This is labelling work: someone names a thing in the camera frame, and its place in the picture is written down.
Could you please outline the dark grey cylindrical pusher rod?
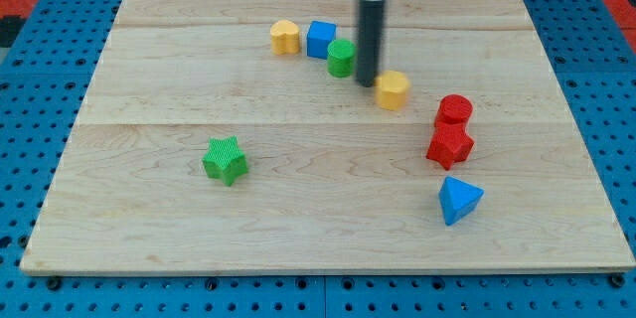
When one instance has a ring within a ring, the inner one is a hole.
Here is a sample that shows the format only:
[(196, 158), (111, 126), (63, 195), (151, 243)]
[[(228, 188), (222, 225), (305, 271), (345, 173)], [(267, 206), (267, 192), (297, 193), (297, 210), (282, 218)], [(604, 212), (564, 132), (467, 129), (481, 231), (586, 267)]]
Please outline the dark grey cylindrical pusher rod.
[(357, 1), (356, 81), (363, 87), (375, 83), (381, 59), (386, 0)]

